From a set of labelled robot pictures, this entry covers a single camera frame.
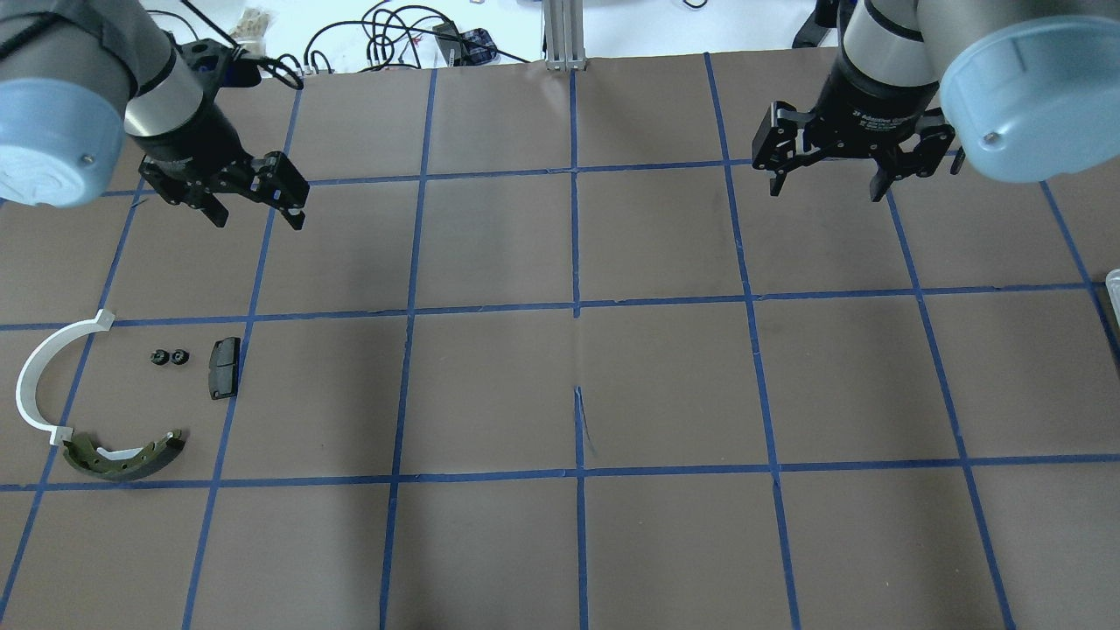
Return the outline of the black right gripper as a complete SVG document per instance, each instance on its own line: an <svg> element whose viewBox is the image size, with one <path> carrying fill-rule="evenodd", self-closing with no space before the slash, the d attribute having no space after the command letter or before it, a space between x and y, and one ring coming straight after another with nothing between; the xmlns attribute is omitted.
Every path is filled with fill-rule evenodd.
<svg viewBox="0 0 1120 630"><path fill-rule="evenodd" d="M880 82L840 52L816 99L816 112L801 112L784 101L771 103L753 136L752 167L768 172L769 195L776 197L790 172L827 158L871 158L877 172L869 192L871 202L880 202L893 183L935 174L956 140L956 128L944 112L927 111L937 87L936 82ZM900 148L914 133L917 143L911 150Z"/></svg>

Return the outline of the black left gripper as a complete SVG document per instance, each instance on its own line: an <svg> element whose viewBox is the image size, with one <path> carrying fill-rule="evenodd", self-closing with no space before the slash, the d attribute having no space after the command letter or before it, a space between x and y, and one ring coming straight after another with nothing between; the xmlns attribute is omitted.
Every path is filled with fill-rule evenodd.
<svg viewBox="0 0 1120 630"><path fill-rule="evenodd" d="M224 228L228 209L211 192L216 189L268 205L292 230L304 230L311 185L282 151L249 155L212 94L204 93L192 118L178 128L137 136L136 143L144 152L137 172L164 203L197 210L213 226Z"/></svg>

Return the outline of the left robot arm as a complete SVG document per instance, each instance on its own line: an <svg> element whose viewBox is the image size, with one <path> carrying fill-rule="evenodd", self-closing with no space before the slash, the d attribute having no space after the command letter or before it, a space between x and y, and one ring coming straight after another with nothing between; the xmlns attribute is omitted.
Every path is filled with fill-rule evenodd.
<svg viewBox="0 0 1120 630"><path fill-rule="evenodd" d="M282 61L212 38L177 43L137 1L4 1L1 9L1 188L4 202L69 209L109 189L125 140L164 203L227 223L221 196L305 222L309 184L282 151L249 154L217 104L220 89L271 74Z"/></svg>

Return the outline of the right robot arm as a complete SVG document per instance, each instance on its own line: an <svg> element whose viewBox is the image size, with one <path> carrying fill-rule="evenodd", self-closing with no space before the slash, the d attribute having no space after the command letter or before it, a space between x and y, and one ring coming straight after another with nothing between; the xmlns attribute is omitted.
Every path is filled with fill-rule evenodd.
<svg viewBox="0 0 1120 630"><path fill-rule="evenodd" d="M820 1L836 64L808 111L776 101L752 167L780 195L825 159L876 164L892 184L970 163L997 182L1043 182L1116 159L1116 1Z"/></svg>

